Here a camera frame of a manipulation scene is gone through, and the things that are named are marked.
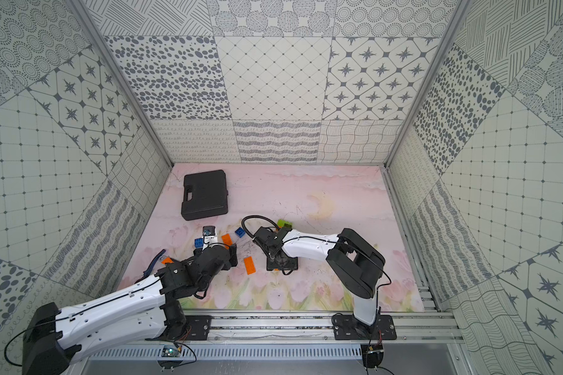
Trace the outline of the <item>orange lego plate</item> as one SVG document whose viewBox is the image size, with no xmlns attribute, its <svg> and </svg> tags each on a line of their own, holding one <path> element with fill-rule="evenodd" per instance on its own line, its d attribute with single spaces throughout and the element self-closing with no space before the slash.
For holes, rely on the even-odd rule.
<svg viewBox="0 0 563 375">
<path fill-rule="evenodd" d="M 256 273 L 256 267 L 255 267 L 255 264 L 253 262 L 253 258 L 251 256 L 247 256 L 243 260 L 243 262 L 244 262 L 244 265 L 245 265 L 247 275 L 251 275 L 253 273 Z"/>
</svg>

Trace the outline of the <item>green long lego brick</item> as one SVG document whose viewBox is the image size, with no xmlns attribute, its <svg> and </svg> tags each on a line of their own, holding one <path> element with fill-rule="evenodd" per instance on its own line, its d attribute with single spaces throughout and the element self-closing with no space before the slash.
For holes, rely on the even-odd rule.
<svg viewBox="0 0 563 375">
<path fill-rule="evenodd" d="M 287 220 L 283 220 L 283 219 L 278 220 L 278 221 L 277 221 L 277 225 L 278 225 L 280 228 L 285 228 L 285 227 L 286 227 L 286 228 L 292 228 L 292 223 L 290 223 L 290 222 L 287 221 Z"/>
</svg>

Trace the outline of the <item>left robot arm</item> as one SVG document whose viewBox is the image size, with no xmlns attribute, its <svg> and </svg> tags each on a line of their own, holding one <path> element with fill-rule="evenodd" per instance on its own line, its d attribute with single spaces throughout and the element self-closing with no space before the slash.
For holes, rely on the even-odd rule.
<svg viewBox="0 0 563 375">
<path fill-rule="evenodd" d="M 180 301 L 202 299 L 222 270 L 237 266 L 237 248 L 209 244 L 184 261 L 172 261 L 130 287 L 76 306 L 39 307 L 22 336 L 24 374 L 61 374 L 97 352 L 138 340 L 174 342 L 203 335 L 210 320 L 193 328 Z"/>
</svg>

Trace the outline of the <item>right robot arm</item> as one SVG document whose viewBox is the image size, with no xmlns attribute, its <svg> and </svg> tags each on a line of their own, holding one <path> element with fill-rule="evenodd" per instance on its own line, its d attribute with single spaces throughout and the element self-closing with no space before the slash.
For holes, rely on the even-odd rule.
<svg viewBox="0 0 563 375">
<path fill-rule="evenodd" d="M 326 262 L 353 295 L 353 318 L 372 328 L 377 323 L 378 280 L 384 275 L 385 258 L 356 231 L 340 234 L 305 234 L 288 227 L 261 227 L 253 242 L 267 257 L 267 269 L 290 275 L 299 259 Z"/>
</svg>

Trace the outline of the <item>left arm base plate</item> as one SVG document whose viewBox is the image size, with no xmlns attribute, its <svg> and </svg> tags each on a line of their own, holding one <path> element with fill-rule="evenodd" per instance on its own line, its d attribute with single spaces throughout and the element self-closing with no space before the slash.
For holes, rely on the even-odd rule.
<svg viewBox="0 0 563 375">
<path fill-rule="evenodd" d="M 213 317 L 208 315 L 166 319 L 164 332 L 152 338 L 152 341 L 206 341 L 210 332 L 212 319 Z"/>
</svg>

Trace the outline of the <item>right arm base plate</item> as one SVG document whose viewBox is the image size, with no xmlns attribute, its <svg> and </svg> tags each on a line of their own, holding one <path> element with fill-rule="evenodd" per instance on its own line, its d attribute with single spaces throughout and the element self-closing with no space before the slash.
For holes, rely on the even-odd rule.
<svg viewBox="0 0 563 375">
<path fill-rule="evenodd" d="M 372 325 L 362 323 L 353 315 L 337 313 L 332 316 L 332 328 L 337 341 L 371 340 L 379 342 L 397 339 L 393 318 L 380 313 Z"/>
</svg>

